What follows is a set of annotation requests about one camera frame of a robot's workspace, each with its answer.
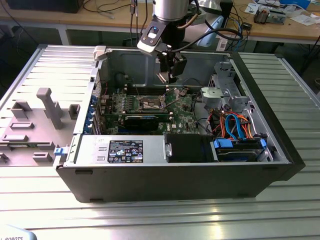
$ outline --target motherboard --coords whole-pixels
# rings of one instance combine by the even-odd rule
[[[185,88],[127,87],[101,97],[106,135],[198,134],[195,95]]]

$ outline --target warning label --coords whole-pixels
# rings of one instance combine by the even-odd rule
[[[111,164],[132,164],[144,162],[142,140],[110,141],[108,162]]]

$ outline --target workbench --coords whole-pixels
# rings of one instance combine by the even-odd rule
[[[17,100],[37,106],[40,87],[53,89],[62,107],[80,104],[93,51],[39,47],[0,101],[0,133]],[[1,166],[0,223],[29,229],[38,240],[319,239],[320,102],[283,58],[240,56],[306,164],[289,181],[271,184],[256,198],[81,203],[50,163]]]
[[[108,3],[109,0],[97,0],[98,5]],[[116,4],[106,6],[104,9],[117,8],[128,4],[129,0],[120,0]],[[250,0],[235,0],[235,7],[238,14],[245,22],[252,24],[252,30],[249,35],[249,40],[265,41],[277,43],[296,43],[296,44],[314,44],[320,32],[320,24],[305,26],[295,22],[289,18],[285,20],[284,25],[280,24],[256,24],[253,20],[253,14],[244,13],[245,5],[251,3]],[[26,27],[37,28],[52,28],[57,29],[63,45],[70,45],[71,41],[68,35],[68,30],[88,30],[102,32],[126,32],[130,31],[130,13],[129,6],[122,7],[113,11],[114,19],[100,15],[96,12],[89,12],[83,8],[78,13],[63,13],[63,12],[48,12],[34,10],[12,10],[5,4],[6,9],[10,14],[22,25]],[[95,1],[90,1],[86,4],[90,10],[97,10]],[[309,11],[320,11],[320,6],[310,4]],[[147,24],[152,19],[153,7],[148,4],[148,20]],[[143,25],[146,8],[143,3],[138,5],[138,28],[139,31]],[[0,26],[9,26],[9,29],[17,24],[8,16],[8,14],[0,7]],[[235,28],[232,21],[227,24],[229,28]]]

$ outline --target wooden workbench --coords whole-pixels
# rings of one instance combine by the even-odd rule
[[[253,14],[244,13],[246,5],[250,0],[234,0],[238,14],[243,21],[252,24],[252,30],[249,40],[266,41],[266,42],[283,42],[283,43],[301,43],[313,44],[320,34],[320,24],[305,26],[295,22],[289,18],[285,20],[284,25],[280,24],[256,24],[253,20]],[[97,0],[97,4],[105,4],[112,2],[111,0]],[[104,6],[103,9],[113,9],[122,5],[129,4],[129,0],[120,0],[116,4]],[[96,12],[89,12],[83,8],[77,14],[49,11],[33,11],[33,10],[12,10],[8,5],[6,9],[12,16],[23,26],[55,28],[59,30],[62,44],[70,45],[67,30],[92,30],[104,32],[129,32],[130,13],[129,6],[119,8],[113,11],[114,19],[108,18]],[[95,11],[95,0],[91,0],[86,4],[86,8]],[[320,6],[311,4],[308,8],[310,11],[320,11]],[[148,20],[152,18],[152,4],[148,4]],[[145,19],[146,10],[143,3],[138,5],[138,27],[141,28]],[[133,27],[135,27],[135,17],[133,18]],[[0,6],[0,25],[14,26],[16,23],[8,16],[8,14]],[[235,28],[232,21],[227,24],[230,28]]]

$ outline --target green motherboard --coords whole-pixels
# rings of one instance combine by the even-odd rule
[[[193,115],[193,97],[183,88],[167,88],[161,94],[144,95],[148,91],[117,89],[104,96],[101,103],[103,134],[106,135],[163,135],[198,134],[198,123]],[[152,130],[127,130],[127,117],[143,116],[156,119]]]

